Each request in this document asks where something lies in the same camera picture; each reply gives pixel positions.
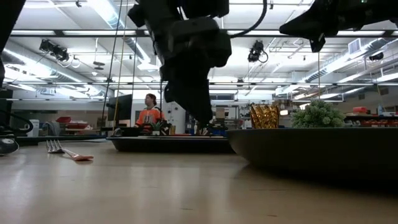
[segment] bottle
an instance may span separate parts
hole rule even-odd
[[[379,116],[383,115],[383,107],[381,105],[379,105],[379,107],[377,108],[377,114]]]

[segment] ceiling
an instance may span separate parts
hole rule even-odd
[[[27,0],[25,8],[15,25],[15,30],[105,30],[110,26],[105,22],[96,11],[96,7],[87,1],[80,1],[82,7],[76,7],[75,1],[71,0]],[[229,14],[222,19],[216,19],[220,28],[223,29],[247,29],[252,26],[261,14],[261,0],[230,0]],[[264,21],[257,29],[278,29],[285,22],[301,15],[307,10],[312,0],[274,0],[273,10],[268,10]],[[126,11],[134,4],[133,1],[123,0],[113,2],[115,10],[121,8],[121,20],[126,18]],[[137,28],[134,23],[127,18],[124,22],[127,29],[146,29]],[[391,22],[381,22],[371,24],[363,30],[392,30],[396,26]],[[99,37],[98,48],[96,50],[96,38],[92,37],[11,37],[10,42],[20,45],[39,56],[42,56],[52,62],[55,59],[49,55],[44,55],[39,50],[42,39],[49,39],[52,43],[68,49],[68,53],[80,61],[80,66],[75,68],[69,66],[67,69],[77,73],[87,80],[93,82],[103,82],[109,74],[114,81],[118,81],[118,76],[122,76],[121,82],[132,82],[132,76],[135,82],[159,82],[160,77],[157,70],[148,70],[139,67],[141,62],[134,59],[132,49],[124,44],[122,38]],[[329,63],[332,58],[343,54],[348,49],[348,44],[356,40],[356,37],[327,38],[326,45],[319,54],[313,54],[309,42],[305,39],[292,37],[242,37],[232,40],[233,54],[228,63],[223,68],[214,68],[209,73],[210,82],[236,82],[238,78],[243,78],[245,82],[300,82],[303,77],[308,75],[309,71],[318,69]],[[266,63],[249,63],[247,60],[249,49],[256,40],[261,40],[266,46],[266,52],[269,54],[269,60]],[[138,45],[142,51],[150,58],[150,64],[157,65],[156,57],[153,53],[152,41],[149,37],[138,37]],[[384,51],[384,60],[392,60],[395,57],[396,43],[390,44],[382,49]],[[96,71],[93,75],[94,61],[103,62],[104,70]],[[365,68],[374,67],[382,63],[380,61],[367,61],[363,57],[355,58],[350,63],[339,66],[331,72],[332,75],[322,77],[322,82],[335,83],[342,78],[362,72]],[[261,90],[276,90],[281,85],[259,86],[252,93]],[[131,89],[131,85],[121,85],[120,89]],[[158,88],[157,85],[138,85],[135,89],[150,90]],[[236,89],[236,86],[211,86],[211,89]],[[296,88],[291,93],[300,94],[303,91],[311,91],[311,88]],[[322,91],[329,91],[328,87],[322,88]]]

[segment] fork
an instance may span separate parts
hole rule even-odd
[[[64,151],[62,150],[61,147],[57,146],[57,143],[50,140],[50,142],[47,140],[46,141],[46,148],[47,148],[47,152],[50,154],[63,154]]]
[[[61,146],[61,143],[60,143],[59,140],[57,140],[57,142],[58,142],[58,147],[59,147],[63,152],[65,152],[66,154],[68,154],[74,161],[87,161],[87,160],[90,160],[90,159],[94,159],[93,156],[82,156],[82,155],[79,155],[79,154],[74,153],[74,152],[72,152],[72,151],[69,151],[68,149],[65,149],[64,147]]]

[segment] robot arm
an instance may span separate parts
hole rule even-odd
[[[177,8],[189,19],[182,19]],[[230,36],[213,19],[227,13],[228,0],[141,0],[128,15],[136,26],[148,28],[163,65],[161,79],[168,81],[166,102],[176,101],[203,123],[213,117],[208,72],[225,66],[232,53]]]
[[[325,37],[339,30],[390,20],[398,24],[398,1],[391,0],[315,0],[301,16],[280,27],[280,32],[310,40],[312,52],[321,51]]]

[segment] person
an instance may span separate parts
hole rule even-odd
[[[147,107],[140,112],[135,127],[140,127],[143,124],[155,124],[159,119],[164,119],[164,114],[156,104],[156,96],[151,93],[147,94],[145,97]]]

